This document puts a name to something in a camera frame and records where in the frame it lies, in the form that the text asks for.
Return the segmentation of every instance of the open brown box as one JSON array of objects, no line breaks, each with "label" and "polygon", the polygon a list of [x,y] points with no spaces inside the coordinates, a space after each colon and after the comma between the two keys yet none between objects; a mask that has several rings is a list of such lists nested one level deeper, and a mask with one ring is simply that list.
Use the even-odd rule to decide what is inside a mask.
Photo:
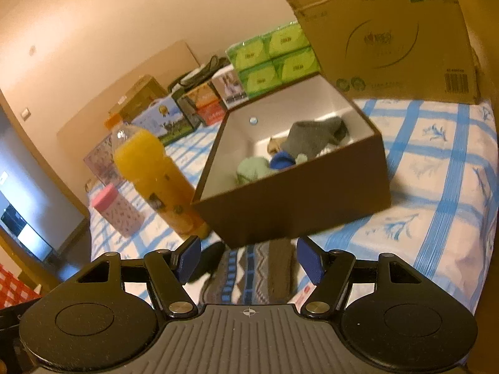
[{"label": "open brown box", "polygon": [[[341,116],[350,141],[275,175],[238,185],[236,169],[266,156],[269,138],[305,119]],[[250,118],[256,117],[256,125]],[[318,73],[230,109],[196,188],[193,205],[231,248],[329,229],[390,206],[381,133]]]}]

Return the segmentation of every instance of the black device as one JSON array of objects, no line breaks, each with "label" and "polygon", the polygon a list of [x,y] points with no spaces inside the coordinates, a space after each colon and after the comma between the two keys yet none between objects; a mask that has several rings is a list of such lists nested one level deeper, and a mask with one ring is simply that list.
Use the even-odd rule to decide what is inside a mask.
[{"label": "black device", "polygon": [[[356,260],[308,237],[297,251],[317,284],[300,313],[292,304],[198,309],[182,287],[201,253],[191,237],[144,259],[103,254],[34,303],[19,336],[36,374],[467,372],[473,315],[402,259]],[[125,282],[145,282],[154,308]],[[375,291],[345,307],[355,283]]]}]

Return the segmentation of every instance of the round black pad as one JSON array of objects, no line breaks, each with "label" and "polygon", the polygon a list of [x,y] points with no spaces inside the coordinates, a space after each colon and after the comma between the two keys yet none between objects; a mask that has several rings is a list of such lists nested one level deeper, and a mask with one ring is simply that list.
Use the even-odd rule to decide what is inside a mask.
[{"label": "round black pad", "polygon": [[91,371],[134,358],[156,330],[154,310],[142,299],[106,283],[85,283],[63,284],[34,304],[19,335],[48,368]]},{"label": "round black pad", "polygon": [[402,304],[385,312],[385,324],[394,332],[410,338],[435,333],[442,325],[438,312],[417,304]]},{"label": "round black pad", "polygon": [[88,302],[64,308],[56,316],[56,325],[67,335],[91,336],[105,331],[114,321],[114,313],[101,304]]},{"label": "round black pad", "polygon": [[440,303],[446,294],[434,302],[384,298],[373,293],[353,302],[343,313],[341,332],[354,352],[385,370],[449,369],[475,342],[472,315],[457,301]]}]

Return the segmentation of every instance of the pink lid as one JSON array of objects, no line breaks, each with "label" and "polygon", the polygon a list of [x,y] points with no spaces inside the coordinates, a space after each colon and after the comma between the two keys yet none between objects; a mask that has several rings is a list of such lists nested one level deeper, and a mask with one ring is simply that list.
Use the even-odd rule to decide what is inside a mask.
[{"label": "pink lid", "polygon": [[108,184],[92,200],[92,206],[99,212],[105,211],[118,196],[119,192],[113,184]]}]

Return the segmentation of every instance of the light switch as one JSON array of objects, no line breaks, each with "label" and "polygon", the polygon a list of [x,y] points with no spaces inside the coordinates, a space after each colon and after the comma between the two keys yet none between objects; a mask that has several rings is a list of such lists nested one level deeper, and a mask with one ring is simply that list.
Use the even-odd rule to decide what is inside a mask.
[{"label": "light switch", "polygon": [[21,118],[26,121],[29,116],[31,115],[31,112],[29,112],[28,108],[25,108],[23,112],[21,112]]},{"label": "light switch", "polygon": [[1,175],[0,175],[0,185],[3,185],[3,183],[5,183],[5,180],[7,180],[7,177],[8,177],[8,174],[6,171],[4,171]]}]

